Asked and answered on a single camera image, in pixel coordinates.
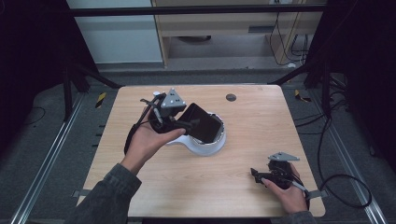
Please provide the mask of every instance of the gray carpet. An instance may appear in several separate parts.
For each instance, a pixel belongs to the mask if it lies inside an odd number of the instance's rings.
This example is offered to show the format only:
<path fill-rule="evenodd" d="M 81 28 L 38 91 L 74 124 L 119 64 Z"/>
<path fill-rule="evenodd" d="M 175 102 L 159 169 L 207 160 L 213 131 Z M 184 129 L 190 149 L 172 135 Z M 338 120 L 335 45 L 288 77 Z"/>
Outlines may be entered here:
<path fill-rule="evenodd" d="M 229 84 L 229 83 L 266 83 L 273 81 L 289 72 L 288 69 L 234 69 L 208 71 L 178 71 L 178 72 L 135 72 L 104 74 L 106 77 L 122 85 L 177 85 L 177 84 Z M 318 113 L 314 103 L 295 99 L 294 88 L 301 86 L 300 77 L 295 78 L 283 88 L 290 112 L 294 119 Z M 82 108 L 70 131 L 61 153 L 52 168 L 49 178 L 40 193 L 30 219 L 62 220 L 72 211 L 77 199 L 71 194 L 75 189 L 81 189 L 92 163 L 100 133 L 110 113 L 117 91 L 91 80 L 92 87 L 84 96 Z M 106 99 L 101 108 L 94 108 L 98 95 L 105 91 Z M 305 96 L 310 92 L 302 90 Z M 54 87 L 40 93 L 35 100 L 35 106 L 45 109 L 44 117 L 33 124 L 26 125 L 20 133 L 18 141 L 12 146 L 12 154 L 7 160 L 1 161 L 0 170 L 0 219 L 9 219 L 30 187 L 41 162 L 44 160 L 52 141 L 62 125 L 64 115 L 62 86 Z M 33 109 L 31 117 L 26 122 L 39 119 L 42 109 Z M 362 137 L 357 124 L 344 107 L 332 112 L 332 125 L 337 127 L 345 140 L 348 152 L 364 175 L 388 223 L 396 223 L 395 196 L 396 175 L 388 164 L 380 158 L 371 157 L 367 144 Z M 298 120 L 302 123 L 310 119 Z M 319 133 L 324 122 L 319 120 L 313 124 L 298 128 L 299 133 Z M 317 152 L 318 134 L 300 134 L 300 138 L 313 170 L 317 183 L 318 176 Z M 325 134 L 321 148 L 321 167 L 325 176 L 344 173 L 340 159 L 334 150 L 331 139 Z M 335 180 L 331 188 L 341 197 L 352 203 L 358 203 L 350 181 Z M 371 223 L 364 210 L 347 207 L 334 197 L 324 199 L 327 213 L 318 219 L 320 223 Z"/>

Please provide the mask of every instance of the person's right hand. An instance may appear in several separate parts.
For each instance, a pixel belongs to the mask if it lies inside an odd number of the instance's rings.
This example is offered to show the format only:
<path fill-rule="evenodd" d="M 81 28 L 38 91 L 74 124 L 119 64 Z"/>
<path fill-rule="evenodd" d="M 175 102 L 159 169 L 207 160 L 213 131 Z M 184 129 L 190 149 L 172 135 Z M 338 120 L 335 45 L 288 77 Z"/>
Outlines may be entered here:
<path fill-rule="evenodd" d="M 291 170 L 300 178 L 296 168 L 291 163 Z M 274 182 L 268 179 L 262 179 L 264 185 L 271 190 L 282 203 L 283 208 L 288 214 L 307 211 L 304 193 L 302 190 L 291 185 L 288 189 L 281 189 Z"/>
<path fill-rule="evenodd" d="M 149 113 L 132 136 L 131 144 L 120 164 L 132 174 L 137 175 L 143 165 L 166 143 L 173 141 L 186 132 L 185 129 L 175 129 L 169 133 L 156 133 L 149 124 Z"/>

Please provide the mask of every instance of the floor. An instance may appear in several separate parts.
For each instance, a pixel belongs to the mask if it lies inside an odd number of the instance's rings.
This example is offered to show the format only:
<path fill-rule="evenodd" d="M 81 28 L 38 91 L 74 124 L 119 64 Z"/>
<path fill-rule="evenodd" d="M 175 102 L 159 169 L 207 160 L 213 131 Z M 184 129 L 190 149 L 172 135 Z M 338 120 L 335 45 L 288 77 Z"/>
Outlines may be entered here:
<path fill-rule="evenodd" d="M 302 47 L 297 41 L 295 49 Z M 123 72 L 104 71 L 103 76 L 123 85 L 161 84 L 221 84 L 261 83 L 265 84 L 286 75 L 294 66 L 304 61 L 295 56 L 295 62 L 279 66 L 276 64 L 263 35 L 212 36 L 208 41 L 174 38 L 166 67 L 148 67 Z M 290 113 L 296 124 L 302 124 L 321 114 L 320 87 L 306 90 L 302 84 L 304 74 L 282 86 Z M 82 188 L 90 168 L 95 150 L 117 90 L 111 90 L 93 79 L 87 94 L 74 91 L 74 99 L 81 100 L 78 114 L 67 137 L 59 142 L 60 150 L 52 154 L 48 175 L 40 190 L 34 194 L 32 207 L 27 209 L 29 223 L 62 223 L 72 212 L 77 199 L 71 195 Z M 299 90 L 303 98 L 297 99 Z M 95 108 L 98 95 L 106 92 L 106 99 L 100 108 Z M 64 127 L 62 86 L 43 91 L 35 98 L 35 107 L 21 130 L 20 137 L 12 146 L 12 154 L 1 161 L 0 179 L 0 223 L 9 219 L 22 204 L 26 193 L 35 181 L 43 161 L 53 147 L 58 132 Z M 327 213 L 319 217 L 320 223 L 396 223 L 396 175 L 385 160 L 372 157 L 359 125 L 348 112 L 342 94 L 333 96 L 332 123 L 323 135 L 318 164 L 318 144 L 325 119 L 298 127 L 306 156 L 317 183 L 321 183 L 318 168 L 324 176 L 353 174 L 369 186 L 374 201 L 370 207 L 350 208 L 335 197 L 323 199 Z M 352 203 L 367 199 L 364 189 L 348 179 L 330 182 L 334 192 Z M 251 223 L 251 220 L 235 220 L 237 223 Z M 279 219 L 272 218 L 272 223 Z"/>

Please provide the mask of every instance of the sleeve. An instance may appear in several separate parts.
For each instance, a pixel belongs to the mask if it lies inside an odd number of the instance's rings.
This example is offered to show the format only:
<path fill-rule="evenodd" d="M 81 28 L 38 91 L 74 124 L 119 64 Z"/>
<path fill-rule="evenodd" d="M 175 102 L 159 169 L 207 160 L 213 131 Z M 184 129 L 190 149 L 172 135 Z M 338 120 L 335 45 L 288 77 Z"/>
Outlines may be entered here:
<path fill-rule="evenodd" d="M 125 224 L 129 203 L 141 184 L 142 182 L 122 165 L 115 165 L 76 207 L 64 224 Z"/>
<path fill-rule="evenodd" d="M 290 214 L 283 217 L 280 221 L 282 224 L 316 224 L 314 217 L 309 211 Z"/>

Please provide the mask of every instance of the table surface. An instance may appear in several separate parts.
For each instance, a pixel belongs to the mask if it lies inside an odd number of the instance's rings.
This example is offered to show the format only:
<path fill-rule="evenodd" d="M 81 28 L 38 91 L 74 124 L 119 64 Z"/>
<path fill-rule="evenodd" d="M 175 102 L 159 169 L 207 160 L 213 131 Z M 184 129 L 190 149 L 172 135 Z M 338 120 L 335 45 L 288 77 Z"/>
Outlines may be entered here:
<path fill-rule="evenodd" d="M 283 92 L 273 85 L 133 86 L 119 90 L 87 176 L 92 189 L 123 158 L 126 136 L 154 91 L 175 88 L 187 105 L 218 114 L 227 133 L 223 149 L 200 157 L 183 145 L 162 147 L 141 169 L 143 184 L 129 217 L 281 217 L 278 199 L 256 184 L 250 167 L 268 172 L 268 156 L 279 151 L 300 158 L 293 164 L 309 190 L 317 189 Z M 236 100 L 229 102 L 232 93 Z M 325 213 L 311 200 L 315 217 Z"/>

